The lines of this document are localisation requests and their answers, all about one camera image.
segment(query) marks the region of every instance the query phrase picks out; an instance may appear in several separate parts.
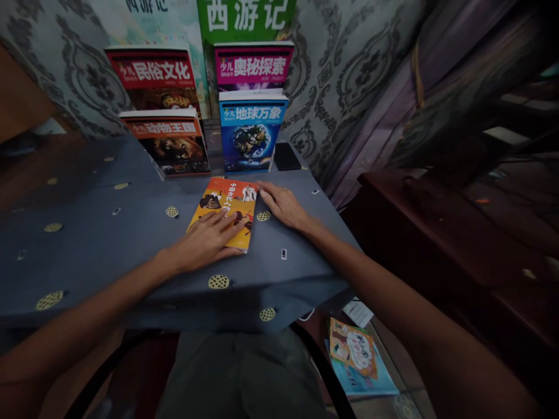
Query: smartphone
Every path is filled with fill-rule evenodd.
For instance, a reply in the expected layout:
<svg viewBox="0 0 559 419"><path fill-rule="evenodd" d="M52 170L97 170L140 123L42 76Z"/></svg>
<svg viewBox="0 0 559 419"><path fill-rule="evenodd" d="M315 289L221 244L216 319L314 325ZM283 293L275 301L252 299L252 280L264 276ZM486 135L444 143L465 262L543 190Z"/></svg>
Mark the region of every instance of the smartphone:
<svg viewBox="0 0 559 419"><path fill-rule="evenodd" d="M301 169L301 163L289 143L276 143L274 160L278 170Z"/></svg>

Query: gray pants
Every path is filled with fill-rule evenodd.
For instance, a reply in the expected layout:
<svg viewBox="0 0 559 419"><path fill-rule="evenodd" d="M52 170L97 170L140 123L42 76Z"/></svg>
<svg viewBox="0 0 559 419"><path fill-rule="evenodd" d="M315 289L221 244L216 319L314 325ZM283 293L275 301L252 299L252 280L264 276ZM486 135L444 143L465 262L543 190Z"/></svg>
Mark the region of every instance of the gray pants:
<svg viewBox="0 0 559 419"><path fill-rule="evenodd" d="M326 418L313 369L291 329L183 333L157 418Z"/></svg>

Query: damask wallpaper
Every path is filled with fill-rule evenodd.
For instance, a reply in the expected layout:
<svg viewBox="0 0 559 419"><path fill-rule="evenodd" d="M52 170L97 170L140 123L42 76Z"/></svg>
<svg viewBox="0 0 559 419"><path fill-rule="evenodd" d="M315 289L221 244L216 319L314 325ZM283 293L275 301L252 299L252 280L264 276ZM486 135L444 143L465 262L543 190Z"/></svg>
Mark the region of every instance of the damask wallpaper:
<svg viewBox="0 0 559 419"><path fill-rule="evenodd" d="M421 0L298 0L283 138L320 178L413 42Z"/></svg>
<svg viewBox="0 0 559 419"><path fill-rule="evenodd" d="M89 140L127 131L118 113L131 109L108 63L107 35L87 1L7 0L0 35L6 50Z"/></svg>

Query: pink book cover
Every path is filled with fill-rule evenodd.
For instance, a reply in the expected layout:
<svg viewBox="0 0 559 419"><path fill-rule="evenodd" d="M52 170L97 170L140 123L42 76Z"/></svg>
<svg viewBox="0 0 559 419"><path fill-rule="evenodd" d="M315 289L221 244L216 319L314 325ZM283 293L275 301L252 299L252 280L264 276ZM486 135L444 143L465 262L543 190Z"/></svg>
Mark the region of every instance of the pink book cover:
<svg viewBox="0 0 559 419"><path fill-rule="evenodd" d="M283 89L294 48L290 41L216 44L219 91Z"/></svg>

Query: paper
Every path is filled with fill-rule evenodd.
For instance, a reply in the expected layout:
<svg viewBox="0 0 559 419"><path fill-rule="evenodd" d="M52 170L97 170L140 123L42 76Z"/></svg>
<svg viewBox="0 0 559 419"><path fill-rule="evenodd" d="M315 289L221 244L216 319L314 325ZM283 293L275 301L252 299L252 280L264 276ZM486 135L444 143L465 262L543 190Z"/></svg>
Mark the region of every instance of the paper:
<svg viewBox="0 0 559 419"><path fill-rule="evenodd" d="M344 307L344 313L360 328L364 328L373 318L373 312L361 301L352 301Z"/></svg>

